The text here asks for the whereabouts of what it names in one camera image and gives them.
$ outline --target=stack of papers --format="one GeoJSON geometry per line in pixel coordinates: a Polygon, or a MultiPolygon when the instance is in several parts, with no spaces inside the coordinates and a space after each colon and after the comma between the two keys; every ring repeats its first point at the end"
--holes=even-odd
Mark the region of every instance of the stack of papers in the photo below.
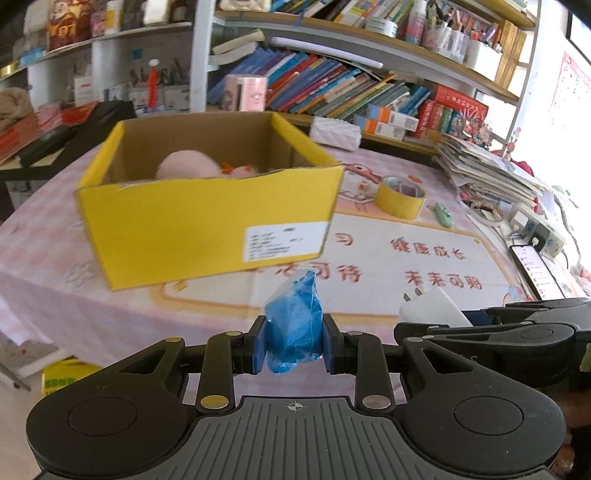
{"type": "Polygon", "coordinates": [[[446,135],[436,147],[441,155],[435,161],[472,200],[523,203],[533,208],[534,199],[547,189],[514,163],[470,142],[446,135]]]}

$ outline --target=power adapter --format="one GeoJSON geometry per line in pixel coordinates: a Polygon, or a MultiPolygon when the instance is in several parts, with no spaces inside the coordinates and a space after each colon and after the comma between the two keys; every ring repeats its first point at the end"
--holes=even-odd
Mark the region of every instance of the power adapter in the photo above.
{"type": "Polygon", "coordinates": [[[406,300],[400,306],[398,316],[401,322],[440,323],[450,327],[471,327],[472,324],[441,287],[434,286],[422,292],[415,289],[416,297],[406,300]]]}

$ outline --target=yellow cardboard box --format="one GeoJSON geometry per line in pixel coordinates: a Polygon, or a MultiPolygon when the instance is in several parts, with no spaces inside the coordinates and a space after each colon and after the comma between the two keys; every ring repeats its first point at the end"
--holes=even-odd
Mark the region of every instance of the yellow cardboard box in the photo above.
{"type": "Polygon", "coordinates": [[[118,290],[318,257],[342,176],[333,157],[276,113],[192,113],[118,123],[76,194],[118,290]],[[178,150],[267,174],[153,180],[178,150]]]}

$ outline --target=roll of tape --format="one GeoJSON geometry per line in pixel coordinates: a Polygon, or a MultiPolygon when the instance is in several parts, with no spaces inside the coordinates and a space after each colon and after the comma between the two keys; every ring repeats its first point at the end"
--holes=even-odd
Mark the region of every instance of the roll of tape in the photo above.
{"type": "Polygon", "coordinates": [[[414,184],[404,183],[396,177],[384,177],[374,202],[389,215],[414,220],[425,203],[425,197],[425,192],[414,184]]]}

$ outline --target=phone screen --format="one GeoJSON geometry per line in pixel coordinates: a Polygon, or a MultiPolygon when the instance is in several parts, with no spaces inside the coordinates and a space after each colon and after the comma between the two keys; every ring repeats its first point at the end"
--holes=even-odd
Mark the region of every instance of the phone screen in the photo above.
{"type": "Polygon", "coordinates": [[[513,259],[527,283],[536,293],[539,300],[555,300],[565,298],[558,282],[531,245],[514,245],[509,248],[513,259]]]}

